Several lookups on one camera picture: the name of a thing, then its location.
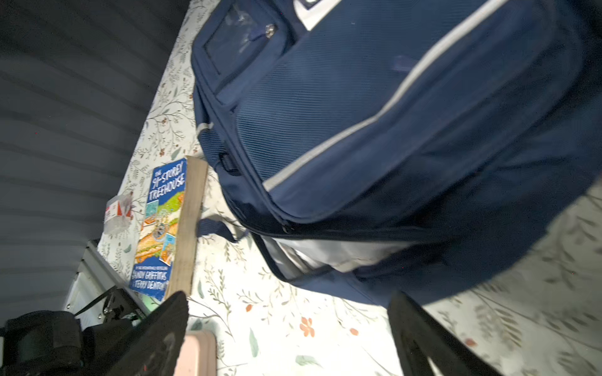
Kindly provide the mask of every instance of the book cover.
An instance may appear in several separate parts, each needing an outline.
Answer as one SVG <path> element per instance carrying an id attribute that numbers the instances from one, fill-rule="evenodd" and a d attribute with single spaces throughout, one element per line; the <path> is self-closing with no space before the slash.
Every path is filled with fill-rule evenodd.
<path id="1" fill-rule="evenodd" d="M 185 158 L 153 170 L 136 248 L 129 287 L 160 301 L 166 296 L 176 257 L 186 176 Z"/>

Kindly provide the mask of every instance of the bed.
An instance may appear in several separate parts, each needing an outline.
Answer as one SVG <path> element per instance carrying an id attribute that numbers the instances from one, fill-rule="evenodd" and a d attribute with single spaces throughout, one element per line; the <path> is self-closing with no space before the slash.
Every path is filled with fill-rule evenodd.
<path id="1" fill-rule="evenodd" d="M 98 250 L 129 280 L 154 167 L 202 156 L 190 48 L 217 0 L 192 0 L 123 178 L 134 220 Z M 203 216 L 234 220 L 209 172 Z M 234 375 L 401 376 L 383 307 L 284 284 L 250 239 L 199 238 L 188 328 L 216 334 L 217 367 Z M 566 208 L 510 270 L 427 311 L 504 375 L 602 374 L 602 184 Z"/>

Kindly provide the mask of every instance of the black object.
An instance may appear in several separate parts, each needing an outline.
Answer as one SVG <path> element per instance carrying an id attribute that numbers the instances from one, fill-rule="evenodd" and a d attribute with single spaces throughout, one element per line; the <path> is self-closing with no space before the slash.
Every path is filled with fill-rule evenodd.
<path id="1" fill-rule="evenodd" d="M 83 332 L 76 316 L 103 298 L 107 322 Z M 38 311 L 0 328 L 0 376 L 171 376 L 184 341 L 186 296 L 173 294 L 146 316 L 123 289 L 111 288 L 85 309 Z M 132 322 L 141 319 L 133 327 Z"/>
<path id="2" fill-rule="evenodd" d="M 89 310 L 99 301 L 105 299 L 102 305 L 102 313 L 105 315 L 105 322 L 112 320 L 120 320 L 125 317 L 145 319 L 146 315 L 132 297 L 124 290 L 113 286 L 109 290 L 103 292 L 98 298 L 89 302 L 86 307 L 80 309 L 75 316 Z"/>
<path id="3" fill-rule="evenodd" d="M 178 291 L 77 375 L 172 376 L 187 321 L 186 295 Z"/>
<path id="4" fill-rule="evenodd" d="M 68 375 L 81 367 L 81 330 L 72 313 L 27 313 L 8 320 L 1 334 L 2 376 L 46 375 L 57 369 Z"/>
<path id="5" fill-rule="evenodd" d="M 407 295 L 396 292 L 387 312 L 404 376 L 433 376 L 428 358 L 445 376 L 501 376 Z"/>

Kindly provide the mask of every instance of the book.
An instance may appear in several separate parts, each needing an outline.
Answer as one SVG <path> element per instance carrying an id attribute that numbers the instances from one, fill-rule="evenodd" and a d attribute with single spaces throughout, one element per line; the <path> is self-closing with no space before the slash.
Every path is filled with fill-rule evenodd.
<path id="1" fill-rule="evenodd" d="M 208 165 L 187 156 L 152 172 L 129 287 L 156 298 L 192 292 L 196 223 Z"/>

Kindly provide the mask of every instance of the zipper pull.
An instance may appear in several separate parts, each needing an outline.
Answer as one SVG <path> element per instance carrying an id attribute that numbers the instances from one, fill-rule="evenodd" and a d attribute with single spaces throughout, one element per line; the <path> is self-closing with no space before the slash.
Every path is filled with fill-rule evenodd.
<path id="1" fill-rule="evenodd" d="M 293 229 L 293 227 L 290 226 L 289 224 L 283 224 L 282 225 L 282 231 L 284 231 L 284 233 L 287 233 L 287 234 L 290 235 L 290 234 L 292 234 L 295 231 L 295 229 Z"/>
<path id="2" fill-rule="evenodd" d="M 273 23 L 265 26 L 265 37 L 272 38 L 272 36 L 276 33 L 276 25 Z"/>
<path id="3" fill-rule="evenodd" d="M 268 39 L 272 38 L 272 36 L 276 33 L 276 30 L 276 25 L 273 23 L 266 26 L 256 27 L 249 33 L 249 40 L 253 42 L 261 37 L 266 37 Z"/>

